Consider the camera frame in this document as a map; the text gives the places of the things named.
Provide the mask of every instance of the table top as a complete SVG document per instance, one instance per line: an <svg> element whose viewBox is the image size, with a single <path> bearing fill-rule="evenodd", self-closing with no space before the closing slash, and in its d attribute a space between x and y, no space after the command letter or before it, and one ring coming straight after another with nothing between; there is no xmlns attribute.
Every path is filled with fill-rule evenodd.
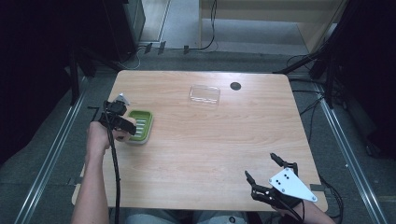
<svg viewBox="0 0 396 224"><path fill-rule="evenodd" d="M239 91L230 88L233 82L240 83ZM193 85L219 88L219 104L194 104ZM153 115L146 144L116 143L121 207L272 211L250 197L244 173L249 171L257 184L271 187L268 179L282 170L271 160L271 152L297 162L299 177L308 187L320 184L284 75L121 71L109 101L120 93L131 102L129 110ZM108 204L115 206L109 150L104 174ZM326 211L324 193L314 194L317 206Z"/></svg>

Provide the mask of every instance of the gray floor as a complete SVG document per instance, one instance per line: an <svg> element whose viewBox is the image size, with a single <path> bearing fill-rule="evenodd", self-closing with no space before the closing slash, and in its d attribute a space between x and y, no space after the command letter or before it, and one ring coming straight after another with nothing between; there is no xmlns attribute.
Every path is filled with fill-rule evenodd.
<svg viewBox="0 0 396 224"><path fill-rule="evenodd" d="M175 40L171 37L171 29L164 30L163 40L167 39L166 47L175 44L191 45L194 40L188 38L187 32L177 35L186 40ZM301 38L291 39L289 42L298 43ZM278 45L276 49L285 50L283 53L273 52L271 49L261 52L228 52L220 47L216 52L191 51L184 55L180 50L166 49L163 54L153 49L150 53L139 53L139 58L131 59L124 63L128 67L137 67L140 70L183 70L183 71L241 71L265 73L282 69L288 59L293 55L304 54L301 50L288 50L289 46ZM48 183L39 198L38 204L33 206L34 212L30 217L30 223L68 223L73 211L71 196L74 186L67 185L71 177L79 175L85 148L85 130L91 121L93 111L87 106L101 106L107 99L117 74L106 67L98 66L99 72L96 77L88 81L88 89L78 111L76 120L65 139L62 151L49 176ZM306 68L297 70L298 74L306 74ZM291 82L294 90L313 90L311 83ZM313 93L295 92L296 104L300 111L307 108L317 96ZM60 129L62 122L70 106L70 92L59 102L54 111L49 115L41 128L36 133L32 142L17 155L8 160L0 169L0 223L12 223L16 220L28 191L46 159L51 145ZM396 180L393 178L395 162L393 160L378 160L367 156L365 145L351 117L340 105L336 105L334 112L341 123L349 144L358 158L365 176L373 188L376 198L379 200L389 223L396 223L396 215L393 212L396 196L394 189ZM302 122L307 133L310 132L311 112L302 115ZM345 204L344 223L374 223L361 197L361 193L347 167L342 150L340 149L325 117L324 110L318 106L312 122L311 150L318 167L318 172L331 183L342 195ZM338 214L336 202L328 195L330 215ZM262 219L269 217L269 213L261 213Z"/></svg>
<svg viewBox="0 0 396 224"><path fill-rule="evenodd" d="M170 0L142 0L146 21L140 37L141 41L161 41L169 4Z"/></svg>
<svg viewBox="0 0 396 224"><path fill-rule="evenodd" d="M161 41L169 49L199 48L199 1L172 0ZM213 31L210 19L203 19L202 47ZM215 43L207 51L265 54L306 54L307 49L294 22L215 20Z"/></svg>

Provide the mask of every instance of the person's forearm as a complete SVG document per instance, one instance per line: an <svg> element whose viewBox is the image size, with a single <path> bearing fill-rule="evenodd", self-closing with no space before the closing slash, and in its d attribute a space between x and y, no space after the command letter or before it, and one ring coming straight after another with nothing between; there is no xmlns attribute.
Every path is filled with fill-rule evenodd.
<svg viewBox="0 0 396 224"><path fill-rule="evenodd" d="M296 211L300 217L303 217L304 213L304 223L306 224L334 224L334 221L329 216L321 211L314 203L308 201L304 201L304 209L303 205L300 203L294 208L294 211Z"/></svg>
<svg viewBox="0 0 396 224"><path fill-rule="evenodd" d="M72 223L108 223L102 162L103 156L101 155L87 155Z"/></svg>

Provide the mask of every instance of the black cable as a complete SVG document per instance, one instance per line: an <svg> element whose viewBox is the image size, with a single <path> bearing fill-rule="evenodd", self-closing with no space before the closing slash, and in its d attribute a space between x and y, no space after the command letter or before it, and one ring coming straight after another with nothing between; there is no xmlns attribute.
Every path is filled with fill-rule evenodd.
<svg viewBox="0 0 396 224"><path fill-rule="evenodd" d="M137 58L137 66L135 66L135 67L127 67L127 66L125 66L125 65L123 65L122 63L119 63L119 65L122 67L122 68L124 68L124 69L127 69L127 70L135 70L135 69L137 69L139 66L140 66L140 58L139 58L139 52L141 51L141 50L143 50L144 48L140 48L140 49L138 49L137 50L137 52L136 52L136 58Z"/></svg>
<svg viewBox="0 0 396 224"><path fill-rule="evenodd" d="M120 171L119 171L119 163L117 161L117 153L116 153L116 147L114 146L114 136L113 132L110 128L110 121L108 120L107 116L107 107L106 107L106 101L104 101L104 113L106 117L106 124L107 124L107 137L108 137L108 142L110 143L111 146L111 154L113 156L113 163L114 163L114 172L116 175L116 188L117 188L117 196L116 196L116 215L114 217L115 219L115 224L119 223L119 217L120 217Z"/></svg>
<svg viewBox="0 0 396 224"><path fill-rule="evenodd" d="M302 200L301 203L303 204L303 223L304 223L304 221L305 221L305 204L304 204L304 200Z"/></svg>
<svg viewBox="0 0 396 224"><path fill-rule="evenodd" d="M108 209L108 219L111 219L111 214L113 213L113 208Z"/></svg>
<svg viewBox="0 0 396 224"><path fill-rule="evenodd" d="M145 45L138 45L138 46L137 46L137 49L136 49L136 53L137 53L140 49L144 49L146 46L145 46ZM126 62L128 62L128 61L131 59L132 55L134 55L134 54L133 54L132 52L129 52L129 53L128 53L128 57L127 57L124 61L119 62L119 63L126 63Z"/></svg>
<svg viewBox="0 0 396 224"><path fill-rule="evenodd" d="M213 41L215 40L215 19L216 19L216 13L217 13L217 9L218 9L218 0L214 0L213 4L212 4L212 8L210 10L210 23L212 26L212 39L210 40L209 44L204 47L204 48L196 48L196 49L189 49L189 50L204 50L204 49L208 49L212 44Z"/></svg>
<svg viewBox="0 0 396 224"><path fill-rule="evenodd" d="M300 116L306 113L307 111L313 109L316 105L318 105L318 102L320 102L322 99L324 99L324 96L320 96L320 98L318 98L314 103L309 105L305 110L303 110L303 112L300 113Z"/></svg>
<svg viewBox="0 0 396 224"><path fill-rule="evenodd" d="M337 77L334 78L334 85L332 86L333 88L333 97L335 99L335 103L338 105L341 105L344 109L347 109L346 105L346 89L345 87L341 84L341 82L337 79Z"/></svg>
<svg viewBox="0 0 396 224"><path fill-rule="evenodd" d="M317 94L324 94L324 92L323 91L305 91L305 90L296 90L296 91L293 91L293 92L309 92L309 93L317 93Z"/></svg>
<svg viewBox="0 0 396 224"><path fill-rule="evenodd" d="M289 79L289 82L292 82L292 81L300 81L300 82L316 83L316 84L319 84L319 85L321 85L321 86L326 85L326 84L323 83L323 82L315 81L315 80L309 79L309 78L288 77L288 79Z"/></svg>
<svg viewBox="0 0 396 224"><path fill-rule="evenodd" d="M296 57L303 57L303 58L305 58L305 57L308 57L308 56L309 56L309 54L294 55L294 56L290 57L290 58L286 61L286 67L289 67L289 62L290 62L291 59L296 58ZM307 67L306 64L304 64L304 67L305 67L306 69L308 69L308 71L311 70L311 68Z"/></svg>
<svg viewBox="0 0 396 224"><path fill-rule="evenodd" d="M308 136L308 143L311 142L311 137L312 137L312 126L314 123L314 114L315 114L315 110L317 109L318 104L320 103L320 101L317 101L314 105L314 108L312 109L312 114L311 114L311 122L309 124L309 136Z"/></svg>
<svg viewBox="0 0 396 224"><path fill-rule="evenodd" d="M338 193L338 191L331 185L329 184L324 178L323 176L319 175L319 179L321 182L323 182L324 185L326 185L326 187L328 187L331 191L332 191L332 196L334 196L334 199L337 201L338 204L338 209L339 209L339 215L335 216L335 217L331 217L331 218L340 218L338 220L338 224L341 224L343 222L343 218L344 218L344 202L343 199L341 197L341 195Z"/></svg>
<svg viewBox="0 0 396 224"><path fill-rule="evenodd" d="M302 220L302 218L296 213L296 211L294 211L292 208L290 208L287 204L285 204L282 200L277 199L280 203L282 203L282 205L288 209L297 219L300 223L304 224L304 221Z"/></svg>
<svg viewBox="0 0 396 224"><path fill-rule="evenodd" d="M99 111L100 107L97 107L97 106L88 106L87 108L88 108L88 109L94 109L94 110L95 110L95 113L93 114L92 119L91 119L91 122L93 122L93 121L95 120L95 118L96 118L96 115L98 114L98 111Z"/></svg>

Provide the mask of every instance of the clear plastic container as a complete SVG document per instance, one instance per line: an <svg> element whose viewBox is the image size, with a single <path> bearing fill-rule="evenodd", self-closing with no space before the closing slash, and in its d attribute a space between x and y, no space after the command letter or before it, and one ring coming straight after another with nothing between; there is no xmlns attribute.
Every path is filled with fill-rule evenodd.
<svg viewBox="0 0 396 224"><path fill-rule="evenodd" d="M220 89L205 85L193 85L190 91L190 101L195 105L219 105Z"/></svg>

